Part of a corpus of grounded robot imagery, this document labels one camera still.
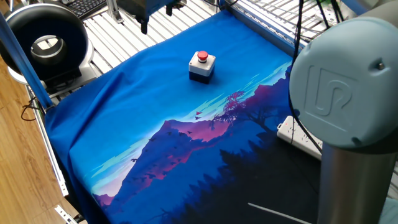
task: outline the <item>tree silhouette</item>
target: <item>tree silhouette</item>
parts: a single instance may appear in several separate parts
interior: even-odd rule
[[[211,128],[215,128],[215,121],[231,124],[239,121],[253,121],[267,133],[272,132],[266,125],[266,121],[278,116],[286,117],[289,114],[286,107],[288,85],[289,81],[284,79],[272,86],[259,85],[254,95],[245,100],[241,99],[244,95],[243,91],[229,95],[223,108],[223,114],[218,114],[213,118],[210,123]]]
[[[313,188],[319,184],[319,161],[270,135],[257,135],[260,145],[249,141],[251,151],[220,149],[225,165],[218,168],[219,176],[205,174],[204,181],[190,185],[192,194],[162,224],[295,223],[248,202],[315,223],[318,196]]]

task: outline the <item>power strip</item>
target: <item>power strip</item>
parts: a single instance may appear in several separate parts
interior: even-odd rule
[[[317,139],[314,135],[310,133],[311,137],[318,143],[318,145],[322,148],[323,142]],[[293,146],[303,150],[304,152],[310,154],[311,156],[321,160],[321,153],[318,151],[317,147],[311,142],[308,136],[304,133],[304,131],[300,128],[299,124],[295,121],[294,130],[293,130],[293,117],[288,116],[283,124],[278,125],[277,136],[289,143],[292,143]]]

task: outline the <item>black cable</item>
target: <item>black cable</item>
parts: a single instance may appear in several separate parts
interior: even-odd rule
[[[300,39],[301,39],[301,23],[302,23],[302,14],[303,14],[303,5],[304,5],[304,0],[300,0],[298,4],[298,21],[297,21],[297,26],[296,26],[296,35],[294,37],[295,43],[294,43],[294,53],[293,53],[293,61],[292,61],[292,69],[294,62],[297,59],[297,56],[299,55],[299,47],[300,47]],[[295,114],[293,104],[292,104],[292,99],[290,98],[290,89],[289,89],[289,108],[292,112],[293,116],[293,133],[292,133],[292,143],[293,143],[293,137],[294,137],[294,124],[297,122],[297,124],[300,126],[300,128],[303,130],[303,132],[308,136],[309,140],[315,145],[315,147],[318,149],[320,154],[322,154],[322,149],[320,146],[315,142],[315,140],[311,137],[310,133],[305,129],[304,125],[301,123],[297,115]]]
[[[22,106],[24,110],[23,110],[22,113],[21,113],[21,118],[22,118],[24,121],[34,121],[34,120],[36,120],[36,118],[34,118],[34,119],[25,119],[25,118],[24,118],[24,113],[25,113],[25,111],[26,111],[27,108],[34,109],[34,110],[39,110],[39,109],[40,109],[40,108],[37,108],[37,107],[34,107],[34,106],[33,106],[33,101],[34,101],[35,99],[36,99],[36,96],[33,97],[31,100],[29,100],[29,104],[28,104],[28,105]]]
[[[340,20],[341,20],[341,22],[344,22],[343,14],[341,13],[341,9],[340,9],[338,3],[336,2],[336,0],[331,0],[331,6],[333,6],[333,10],[336,15],[337,23],[340,23]]]
[[[337,8],[336,8],[335,2],[333,0],[331,1],[331,6],[333,6],[333,11],[335,12],[337,23],[340,23],[340,18],[338,17]]]
[[[343,17],[343,13],[341,13],[341,9],[340,6],[338,5],[338,3],[336,2],[336,0],[334,0],[335,4],[336,4],[336,8],[337,8],[337,12],[341,18],[341,21],[344,22],[344,17]]]
[[[330,28],[330,26],[329,26],[328,20],[326,19],[326,15],[325,15],[325,12],[323,11],[321,2],[320,2],[319,0],[317,0],[317,5],[318,5],[318,7],[319,7],[319,10],[321,11],[322,18],[323,18],[323,22],[325,23],[325,25],[326,25],[326,30],[327,30],[327,29]]]

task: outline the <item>gray cylinder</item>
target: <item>gray cylinder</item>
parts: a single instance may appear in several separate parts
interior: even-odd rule
[[[378,223],[396,159],[324,149],[318,224]]]

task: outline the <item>pink mountain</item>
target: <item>pink mountain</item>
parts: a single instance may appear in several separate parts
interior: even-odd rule
[[[142,149],[107,211],[120,212],[122,204],[149,187],[154,179],[162,180],[173,168],[186,163],[192,152],[218,144],[229,124],[217,121],[213,130],[210,124],[211,121],[165,121]]]
[[[110,205],[114,197],[110,197],[107,194],[104,195],[95,195],[93,194],[94,199],[99,203],[100,206]]]
[[[210,128],[209,121],[199,121],[199,122],[179,122],[176,120],[166,121],[170,123],[170,127],[177,129],[181,133],[187,134],[192,140],[202,139],[205,142],[222,136],[229,127],[228,122],[215,121],[214,130]]]

